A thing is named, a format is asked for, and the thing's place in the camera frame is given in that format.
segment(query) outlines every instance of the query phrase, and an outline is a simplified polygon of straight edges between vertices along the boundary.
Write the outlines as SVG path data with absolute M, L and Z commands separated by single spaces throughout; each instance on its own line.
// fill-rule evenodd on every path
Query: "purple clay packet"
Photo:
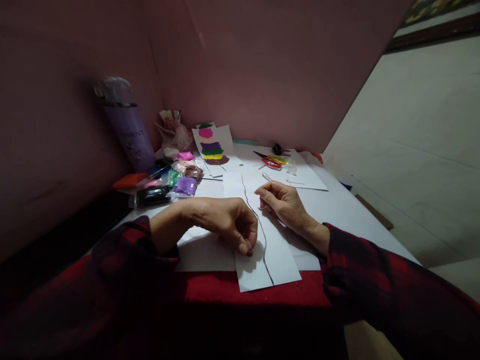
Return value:
M 191 177 L 180 177 L 173 189 L 166 195 L 168 198 L 191 198 L 195 196 L 197 180 Z

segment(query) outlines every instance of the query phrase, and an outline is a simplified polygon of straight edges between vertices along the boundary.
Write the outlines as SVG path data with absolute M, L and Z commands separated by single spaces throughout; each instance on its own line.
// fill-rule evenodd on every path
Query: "right hand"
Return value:
M 285 225 L 312 244 L 320 254 L 327 256 L 330 230 L 307 213 L 296 188 L 269 181 L 255 194 L 260 195 L 260 208 L 268 207 Z
M 303 236 L 305 230 L 317 222 L 304 208 L 297 189 L 278 181 L 269 181 L 260 186 L 255 194 L 260 196 L 260 208 L 268 207 L 286 226 Z

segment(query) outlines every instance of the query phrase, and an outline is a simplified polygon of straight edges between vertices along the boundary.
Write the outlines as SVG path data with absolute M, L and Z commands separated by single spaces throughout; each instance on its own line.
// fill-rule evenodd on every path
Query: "red plaid sleeve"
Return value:
M 162 286 L 176 254 L 158 256 L 147 216 L 122 224 L 0 320 L 0 357 L 78 357 L 105 348 L 128 326 L 131 300 Z
M 478 356 L 477 302 L 422 266 L 325 225 L 330 244 L 324 291 L 333 305 L 356 310 L 405 359 Z

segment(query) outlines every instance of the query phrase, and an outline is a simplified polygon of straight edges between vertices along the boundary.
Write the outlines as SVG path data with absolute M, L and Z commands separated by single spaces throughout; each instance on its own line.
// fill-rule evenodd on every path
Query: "black line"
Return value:
M 260 221 L 260 217 L 257 215 L 257 213 L 255 212 L 255 210 L 253 209 L 253 207 L 250 206 L 249 198 L 247 197 L 247 188 L 245 187 L 244 177 L 243 177 L 243 175 L 242 175 L 241 173 L 240 173 L 240 177 L 241 177 L 241 184 L 243 185 L 243 190 L 245 191 L 246 204 L 248 205 L 248 207 L 250 208 L 250 210 L 253 211 L 253 213 L 255 214 L 256 218 L 258 219 L 258 223 L 260 224 L 261 232 L 263 233 L 263 238 L 265 239 L 265 246 L 263 247 L 263 255 L 262 255 L 263 265 L 265 265 L 265 269 L 266 269 L 266 272 L 268 273 L 268 277 L 270 278 L 271 284 L 272 284 L 272 285 L 275 285 L 274 280 L 272 279 L 272 276 L 270 275 L 270 271 L 269 271 L 269 268 L 268 268 L 268 266 L 267 266 L 267 263 L 265 262 L 265 253 L 267 252 L 267 237 L 265 236 L 264 227 L 262 226 L 262 222 Z

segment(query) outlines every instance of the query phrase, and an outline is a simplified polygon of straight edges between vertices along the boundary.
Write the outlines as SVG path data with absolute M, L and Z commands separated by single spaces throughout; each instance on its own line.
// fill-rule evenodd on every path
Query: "wrist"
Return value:
M 171 250 L 192 227 L 185 220 L 182 202 L 173 203 L 150 219 L 151 241 L 160 255 Z
M 299 235 L 312 244 L 320 254 L 325 257 L 328 255 L 330 244 L 330 230 L 328 227 L 309 216 Z

